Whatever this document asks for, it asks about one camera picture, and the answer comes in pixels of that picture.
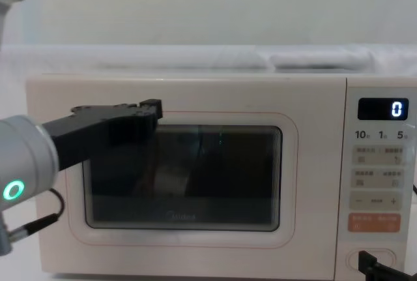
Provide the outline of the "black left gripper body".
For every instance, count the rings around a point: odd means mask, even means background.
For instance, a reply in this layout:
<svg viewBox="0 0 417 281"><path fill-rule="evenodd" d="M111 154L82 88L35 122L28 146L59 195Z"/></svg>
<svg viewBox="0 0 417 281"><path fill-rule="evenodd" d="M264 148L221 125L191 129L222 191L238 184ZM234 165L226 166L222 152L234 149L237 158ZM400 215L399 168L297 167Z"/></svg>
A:
<svg viewBox="0 0 417 281"><path fill-rule="evenodd" d="M70 115L42 124L56 148L60 171L115 146L110 130L114 111L113 106L76 106Z"/></svg>

